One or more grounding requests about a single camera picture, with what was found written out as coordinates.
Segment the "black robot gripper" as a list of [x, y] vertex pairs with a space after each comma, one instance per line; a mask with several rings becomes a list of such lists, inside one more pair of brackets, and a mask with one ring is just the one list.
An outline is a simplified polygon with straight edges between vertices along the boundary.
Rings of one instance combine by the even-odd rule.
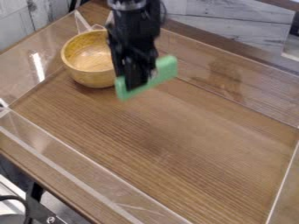
[[125, 79], [125, 89], [132, 91], [148, 82], [155, 69], [161, 0], [107, 0], [107, 6], [112, 13], [107, 31], [116, 76]]

